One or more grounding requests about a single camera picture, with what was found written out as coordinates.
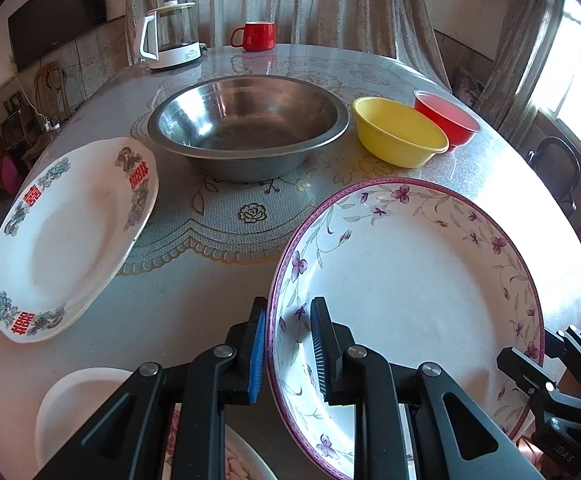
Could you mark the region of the large purple floral plate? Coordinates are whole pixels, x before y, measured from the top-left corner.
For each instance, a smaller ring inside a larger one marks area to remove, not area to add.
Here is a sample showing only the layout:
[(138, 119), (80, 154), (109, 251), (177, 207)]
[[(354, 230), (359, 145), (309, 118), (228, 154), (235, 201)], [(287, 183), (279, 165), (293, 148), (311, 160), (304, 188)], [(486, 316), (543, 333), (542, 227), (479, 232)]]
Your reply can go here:
[(468, 198), (417, 179), (348, 186), (301, 223), (278, 263), (268, 311), (268, 367), (285, 425), (319, 469), (353, 474), (353, 409), (320, 390), (310, 304), (389, 362), (438, 363), (510, 437), (528, 398), (499, 371), (513, 347), (545, 359), (540, 301), (510, 237)]

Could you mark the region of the white plate red characters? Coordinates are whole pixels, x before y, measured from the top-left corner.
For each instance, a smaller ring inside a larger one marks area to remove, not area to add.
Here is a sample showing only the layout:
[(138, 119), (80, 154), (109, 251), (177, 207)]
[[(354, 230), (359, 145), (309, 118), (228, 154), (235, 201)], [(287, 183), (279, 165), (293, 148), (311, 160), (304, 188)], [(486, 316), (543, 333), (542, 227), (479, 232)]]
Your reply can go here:
[(126, 261), (158, 188), (153, 152), (131, 138), (51, 162), (0, 227), (0, 331), (30, 344), (74, 324)]

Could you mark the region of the red plastic bowl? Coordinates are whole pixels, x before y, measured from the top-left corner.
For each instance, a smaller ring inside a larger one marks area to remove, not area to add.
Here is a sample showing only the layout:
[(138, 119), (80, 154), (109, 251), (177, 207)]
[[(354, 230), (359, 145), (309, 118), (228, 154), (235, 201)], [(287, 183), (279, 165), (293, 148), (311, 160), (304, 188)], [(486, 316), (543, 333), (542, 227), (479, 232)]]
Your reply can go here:
[(432, 92), (415, 90), (414, 110), (435, 122), (443, 130), (449, 141), (449, 152), (469, 143), (481, 130), (478, 122), (461, 107)]

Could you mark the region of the yellow plastic bowl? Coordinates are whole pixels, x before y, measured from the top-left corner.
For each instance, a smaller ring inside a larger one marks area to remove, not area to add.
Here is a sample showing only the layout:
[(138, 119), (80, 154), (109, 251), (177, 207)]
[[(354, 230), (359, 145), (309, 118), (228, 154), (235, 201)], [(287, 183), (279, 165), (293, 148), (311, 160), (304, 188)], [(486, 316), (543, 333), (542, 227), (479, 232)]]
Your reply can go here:
[(363, 147), (388, 164), (419, 168), (448, 151), (449, 140), (443, 130), (405, 104), (364, 96), (351, 103), (351, 110)]

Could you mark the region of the stainless steel basin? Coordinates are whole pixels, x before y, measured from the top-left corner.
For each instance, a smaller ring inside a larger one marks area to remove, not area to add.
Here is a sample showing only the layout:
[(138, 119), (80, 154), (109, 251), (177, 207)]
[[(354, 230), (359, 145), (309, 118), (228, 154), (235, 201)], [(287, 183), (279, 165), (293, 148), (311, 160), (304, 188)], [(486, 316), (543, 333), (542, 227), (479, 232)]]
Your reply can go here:
[(240, 75), (195, 84), (150, 115), (150, 138), (218, 180), (249, 183), (294, 171), (349, 126), (346, 105), (309, 82)]

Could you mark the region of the plain white plate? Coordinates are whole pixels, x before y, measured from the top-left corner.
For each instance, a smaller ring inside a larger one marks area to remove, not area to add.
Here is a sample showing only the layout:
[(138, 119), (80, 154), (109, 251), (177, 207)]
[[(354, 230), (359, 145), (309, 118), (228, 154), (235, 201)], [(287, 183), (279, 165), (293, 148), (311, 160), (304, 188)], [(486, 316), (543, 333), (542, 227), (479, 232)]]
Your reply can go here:
[(36, 415), (34, 452), (41, 469), (129, 377), (129, 370), (89, 367), (60, 378)]

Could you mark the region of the lace tablecloth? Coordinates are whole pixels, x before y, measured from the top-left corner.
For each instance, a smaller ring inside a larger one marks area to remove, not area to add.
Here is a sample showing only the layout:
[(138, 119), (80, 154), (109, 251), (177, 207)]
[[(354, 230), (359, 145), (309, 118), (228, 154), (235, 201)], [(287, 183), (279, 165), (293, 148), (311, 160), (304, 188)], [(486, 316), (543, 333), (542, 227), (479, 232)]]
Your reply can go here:
[(281, 44), (272, 52), (238, 53), (214, 48), (190, 67), (157, 74), (127, 67), (103, 88), (116, 104), (130, 136), (147, 143), (158, 164), (160, 189), (148, 225), (122, 266), (124, 275), (154, 271), (184, 252), (228, 264), (276, 259), (310, 211), (345, 186), (397, 174), (362, 148), (356, 130), (319, 148), (297, 169), (257, 183), (230, 183), (206, 176), (181, 156), (150, 142), (148, 120), (157, 106), (199, 82), (266, 74), (310, 82), (345, 104), (361, 96), (383, 96), (411, 105), (414, 91), (449, 96), (411, 67), (392, 58), (357, 51)]

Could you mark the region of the dark round-back chair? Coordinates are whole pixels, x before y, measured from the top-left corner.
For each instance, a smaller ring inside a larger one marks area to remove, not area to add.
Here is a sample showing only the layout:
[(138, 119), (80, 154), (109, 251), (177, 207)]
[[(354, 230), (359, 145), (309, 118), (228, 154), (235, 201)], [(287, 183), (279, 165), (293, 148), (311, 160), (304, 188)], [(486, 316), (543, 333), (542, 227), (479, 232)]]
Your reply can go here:
[(577, 209), (573, 197), (580, 178), (579, 160), (569, 144), (548, 136), (527, 154), (530, 168), (545, 184), (567, 218)]

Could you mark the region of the wooden chair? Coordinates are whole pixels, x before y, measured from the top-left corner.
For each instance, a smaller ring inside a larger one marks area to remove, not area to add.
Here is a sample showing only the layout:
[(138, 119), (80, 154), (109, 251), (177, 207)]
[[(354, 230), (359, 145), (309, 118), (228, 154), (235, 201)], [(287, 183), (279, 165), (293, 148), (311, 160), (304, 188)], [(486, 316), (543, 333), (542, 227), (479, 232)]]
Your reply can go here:
[(59, 62), (44, 64), (33, 79), (36, 109), (46, 118), (66, 122), (71, 116), (65, 88), (65, 73)]

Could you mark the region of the white glass electric kettle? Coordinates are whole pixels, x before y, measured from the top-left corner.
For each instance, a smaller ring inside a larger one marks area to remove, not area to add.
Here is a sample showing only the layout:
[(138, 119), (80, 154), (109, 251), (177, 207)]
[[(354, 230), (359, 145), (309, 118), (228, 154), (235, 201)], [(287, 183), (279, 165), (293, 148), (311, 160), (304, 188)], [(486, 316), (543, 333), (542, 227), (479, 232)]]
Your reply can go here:
[(170, 0), (138, 22), (135, 51), (150, 70), (167, 70), (202, 56), (194, 2)]

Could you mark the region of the grey window curtain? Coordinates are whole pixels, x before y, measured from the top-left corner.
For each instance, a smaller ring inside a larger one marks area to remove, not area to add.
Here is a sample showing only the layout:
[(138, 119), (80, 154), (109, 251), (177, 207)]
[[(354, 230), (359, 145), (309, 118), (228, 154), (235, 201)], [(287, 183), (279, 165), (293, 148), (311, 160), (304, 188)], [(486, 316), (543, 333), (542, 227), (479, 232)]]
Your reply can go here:
[(531, 97), (545, 68), (565, 0), (509, 0), (495, 65), (475, 112), (513, 143), (537, 115)]

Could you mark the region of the red mug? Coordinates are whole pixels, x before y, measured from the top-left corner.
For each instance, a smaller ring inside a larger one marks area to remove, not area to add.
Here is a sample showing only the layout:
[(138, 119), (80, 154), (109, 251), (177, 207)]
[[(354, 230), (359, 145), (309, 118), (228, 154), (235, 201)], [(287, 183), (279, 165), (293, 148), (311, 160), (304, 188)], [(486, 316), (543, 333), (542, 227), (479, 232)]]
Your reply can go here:
[(247, 22), (233, 30), (230, 46), (246, 52), (272, 50), (276, 45), (276, 28), (273, 22)]

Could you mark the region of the black wall television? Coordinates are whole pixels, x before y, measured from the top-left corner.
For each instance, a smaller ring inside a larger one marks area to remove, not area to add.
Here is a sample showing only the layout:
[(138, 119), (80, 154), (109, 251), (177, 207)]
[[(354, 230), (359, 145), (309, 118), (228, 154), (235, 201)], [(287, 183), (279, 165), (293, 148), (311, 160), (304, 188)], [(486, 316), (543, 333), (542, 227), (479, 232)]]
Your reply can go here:
[(8, 18), (14, 63), (24, 70), (106, 22), (106, 0), (28, 0)]

